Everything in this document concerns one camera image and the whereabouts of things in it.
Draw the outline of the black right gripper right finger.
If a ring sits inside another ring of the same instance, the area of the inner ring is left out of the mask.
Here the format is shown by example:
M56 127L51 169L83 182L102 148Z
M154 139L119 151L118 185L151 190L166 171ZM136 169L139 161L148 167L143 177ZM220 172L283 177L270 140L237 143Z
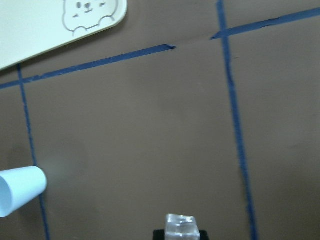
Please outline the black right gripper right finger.
M206 230L199 230L200 240L209 240L209 235Z

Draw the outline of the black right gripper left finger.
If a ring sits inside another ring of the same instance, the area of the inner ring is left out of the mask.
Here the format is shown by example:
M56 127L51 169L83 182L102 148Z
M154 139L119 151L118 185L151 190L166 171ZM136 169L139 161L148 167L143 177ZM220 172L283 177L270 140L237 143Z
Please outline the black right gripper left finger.
M153 231L152 240L165 240L165 230L155 229Z

